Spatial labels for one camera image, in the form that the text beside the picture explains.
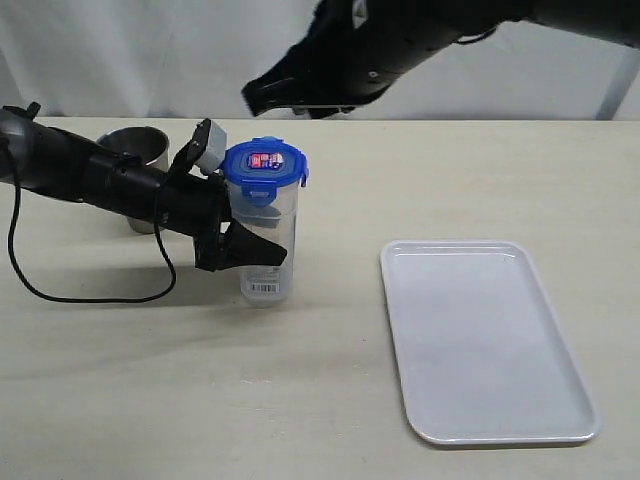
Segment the blue lid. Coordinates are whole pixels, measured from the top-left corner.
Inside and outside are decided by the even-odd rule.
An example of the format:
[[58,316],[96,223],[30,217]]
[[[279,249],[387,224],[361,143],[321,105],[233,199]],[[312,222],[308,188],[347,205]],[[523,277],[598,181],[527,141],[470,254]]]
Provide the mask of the blue lid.
[[231,147],[220,168],[256,206],[273,202],[280,187],[297,182],[306,186],[309,176],[304,153],[276,137],[254,138]]

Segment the clear plastic container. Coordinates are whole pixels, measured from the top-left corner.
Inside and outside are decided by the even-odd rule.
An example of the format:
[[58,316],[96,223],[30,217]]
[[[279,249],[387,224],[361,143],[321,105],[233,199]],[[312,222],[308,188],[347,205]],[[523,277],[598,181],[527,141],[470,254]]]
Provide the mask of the clear plastic container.
[[230,149],[223,170],[232,216],[287,250],[280,266],[239,267],[242,295],[254,306],[282,303],[293,285],[298,187],[306,184],[306,157],[282,140],[265,137]]

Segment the wire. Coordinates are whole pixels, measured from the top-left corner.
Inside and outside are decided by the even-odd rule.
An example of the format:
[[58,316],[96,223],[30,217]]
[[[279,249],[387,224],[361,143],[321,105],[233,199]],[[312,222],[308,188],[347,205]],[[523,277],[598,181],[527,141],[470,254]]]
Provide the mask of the wire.
[[9,234],[7,235],[7,250],[9,252],[9,260],[11,261],[11,266],[15,271],[16,275],[22,282],[22,284],[33,293],[35,296],[40,297],[43,300],[47,300],[50,302],[57,303],[76,303],[76,304],[107,304],[107,303],[126,303],[126,304],[137,304],[137,303],[147,303],[153,300],[157,300],[159,298],[164,297],[169,292],[173,290],[177,282],[177,273],[176,269],[167,254],[166,249],[164,248],[164,244],[162,242],[162,237],[160,236],[160,225],[159,225],[159,203],[162,193],[164,192],[165,185],[169,179],[169,176],[165,176],[162,183],[156,190],[153,202],[153,233],[156,238],[156,243],[158,244],[158,248],[160,249],[160,253],[162,254],[162,258],[167,264],[169,268],[169,272],[171,273],[171,280],[169,285],[162,290],[161,292],[150,295],[148,297],[140,297],[140,298],[71,298],[71,297],[57,297],[53,295],[48,295],[46,293],[41,292],[36,287],[34,287],[31,282],[27,279],[25,274],[22,272],[20,265],[18,264],[18,260],[16,258],[14,243],[15,243],[15,234],[16,228],[18,226],[18,218],[20,216],[20,204],[22,201],[22,190],[20,185],[20,175],[18,173],[18,167],[16,165],[13,154],[9,150],[8,143],[6,139],[0,138],[0,149],[5,153],[5,157],[9,166],[11,168],[11,174],[13,176],[13,186],[15,189],[14,200],[13,200],[13,214],[11,216],[11,223],[9,225]]
[[481,33],[480,35],[478,35],[476,37],[470,38],[469,40],[458,40],[456,42],[456,44],[458,44],[458,45],[473,45],[474,43],[478,43],[478,42],[481,42],[482,40],[486,40],[487,38],[492,36],[497,31],[498,31],[498,27],[493,27],[492,29],[487,30],[484,33]]

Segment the white tray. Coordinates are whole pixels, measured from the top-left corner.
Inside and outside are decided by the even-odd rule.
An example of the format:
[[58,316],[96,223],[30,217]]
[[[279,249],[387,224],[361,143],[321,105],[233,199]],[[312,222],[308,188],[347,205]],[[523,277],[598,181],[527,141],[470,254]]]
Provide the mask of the white tray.
[[581,443],[600,418],[527,253],[398,241],[381,255],[407,418],[440,445]]

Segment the stainless steel cup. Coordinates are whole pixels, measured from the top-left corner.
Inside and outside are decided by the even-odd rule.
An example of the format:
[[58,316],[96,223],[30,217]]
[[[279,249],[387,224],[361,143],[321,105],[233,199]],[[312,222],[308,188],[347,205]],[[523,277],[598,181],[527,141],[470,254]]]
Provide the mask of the stainless steel cup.
[[[169,138],[154,127],[125,127],[109,132],[98,144],[118,153],[140,156],[145,165],[159,170],[169,169]],[[153,233],[153,224],[127,217],[131,229],[138,233]]]

